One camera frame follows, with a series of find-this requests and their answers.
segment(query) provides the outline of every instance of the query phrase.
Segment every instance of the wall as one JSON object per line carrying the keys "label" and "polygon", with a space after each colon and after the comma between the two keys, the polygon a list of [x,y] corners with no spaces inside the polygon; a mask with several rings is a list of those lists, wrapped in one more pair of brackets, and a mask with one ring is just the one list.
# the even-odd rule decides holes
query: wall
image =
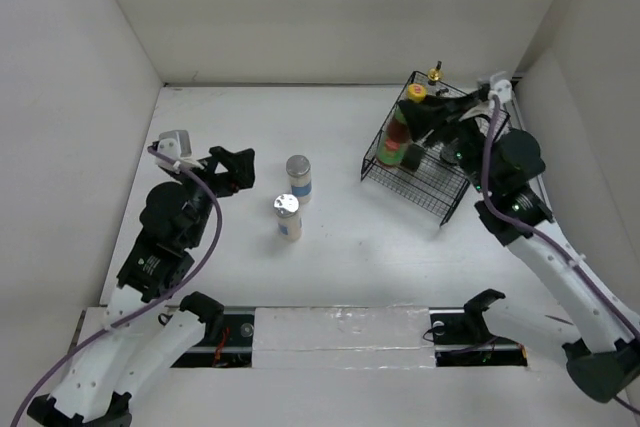
{"label": "wall", "polygon": [[[640,0],[570,0],[549,50],[519,86],[547,154],[559,220],[593,269],[640,310]],[[630,395],[640,405],[640,382]]]}
{"label": "wall", "polygon": [[0,308],[95,304],[161,83],[115,0],[0,12]]}
{"label": "wall", "polygon": [[118,0],[167,82],[395,82],[517,67],[552,0]]}

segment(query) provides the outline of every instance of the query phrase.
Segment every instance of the silver metal lid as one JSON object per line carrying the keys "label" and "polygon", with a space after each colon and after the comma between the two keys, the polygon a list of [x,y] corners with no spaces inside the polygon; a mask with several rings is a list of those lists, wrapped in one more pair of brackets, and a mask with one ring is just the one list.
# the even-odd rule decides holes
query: silver metal lid
{"label": "silver metal lid", "polygon": [[300,202],[295,195],[282,194],[276,197],[273,203],[273,208],[276,211],[276,215],[280,218],[287,218],[295,215],[300,208]]}
{"label": "silver metal lid", "polygon": [[287,174],[302,177],[311,170],[311,162],[304,155],[294,155],[287,160]]}

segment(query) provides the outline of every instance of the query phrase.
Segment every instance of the wire mesh shelf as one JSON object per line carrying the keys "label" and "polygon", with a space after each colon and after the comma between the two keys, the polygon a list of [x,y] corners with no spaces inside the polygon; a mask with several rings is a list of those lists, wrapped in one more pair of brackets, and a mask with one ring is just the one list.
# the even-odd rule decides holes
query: wire mesh shelf
{"label": "wire mesh shelf", "polygon": [[[400,100],[407,98],[407,87],[414,83],[426,86],[427,76],[422,72],[413,72],[398,96],[396,104]],[[465,95],[465,92],[445,82],[438,82],[435,86],[429,86],[429,91],[431,92],[437,92],[443,89],[447,89],[447,92],[443,94],[444,97],[460,97]],[[459,167],[441,160],[440,153],[443,148],[442,144],[436,144],[434,147],[426,149],[420,166],[415,172],[410,172],[400,167],[386,167],[378,162],[376,159],[378,145],[384,136],[388,123],[391,121],[396,109],[396,104],[394,104],[389,111],[384,123],[362,159],[360,180],[368,177],[384,185],[393,192],[441,218],[440,226],[442,226],[451,219],[451,216],[469,187],[469,181]],[[505,132],[505,126],[507,126],[508,121],[509,114],[502,110],[500,112],[496,137]],[[484,122],[480,130],[486,133],[487,128],[488,123]]]}

